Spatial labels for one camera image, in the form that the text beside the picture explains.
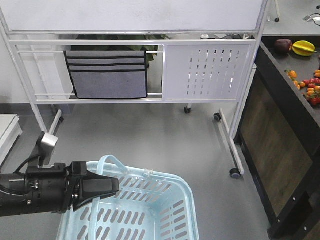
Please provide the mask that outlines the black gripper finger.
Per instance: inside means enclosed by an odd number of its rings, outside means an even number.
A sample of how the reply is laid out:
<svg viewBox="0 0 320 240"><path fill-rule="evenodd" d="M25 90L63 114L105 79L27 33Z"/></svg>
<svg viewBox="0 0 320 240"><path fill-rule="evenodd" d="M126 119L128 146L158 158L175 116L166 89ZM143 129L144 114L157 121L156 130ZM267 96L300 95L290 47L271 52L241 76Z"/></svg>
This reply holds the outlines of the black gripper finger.
<svg viewBox="0 0 320 240"><path fill-rule="evenodd" d="M72 210L75 212L96 198L106 199L113 197L119 191L120 182L118 178L87 171L86 175L81 176L75 185Z"/></svg>

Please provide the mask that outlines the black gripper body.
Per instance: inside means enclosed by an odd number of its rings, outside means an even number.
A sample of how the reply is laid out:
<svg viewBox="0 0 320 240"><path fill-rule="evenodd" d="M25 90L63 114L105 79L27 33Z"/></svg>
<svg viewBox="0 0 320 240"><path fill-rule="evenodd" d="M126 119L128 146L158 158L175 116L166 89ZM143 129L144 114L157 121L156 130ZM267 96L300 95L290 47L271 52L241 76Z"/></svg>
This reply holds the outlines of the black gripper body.
<svg viewBox="0 0 320 240"><path fill-rule="evenodd" d="M87 176L87 163L74 161L70 166L56 163L52 168L29 166L25 180L31 187L26 197L26 214L65 213L88 203L84 198L83 179Z"/></svg>

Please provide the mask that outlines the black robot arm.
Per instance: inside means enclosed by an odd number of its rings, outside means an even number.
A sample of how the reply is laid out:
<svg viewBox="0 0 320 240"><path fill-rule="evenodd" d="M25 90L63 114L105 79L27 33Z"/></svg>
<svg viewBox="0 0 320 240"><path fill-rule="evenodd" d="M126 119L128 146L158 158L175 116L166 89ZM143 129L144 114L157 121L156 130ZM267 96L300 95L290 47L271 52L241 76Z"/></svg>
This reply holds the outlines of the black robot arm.
<svg viewBox="0 0 320 240"><path fill-rule="evenodd" d="M25 173L0 176L0 215L64 214L95 198L113 197L119 190L117 178L95 174L83 161L69 166L55 163L51 168L29 166Z"/></svg>

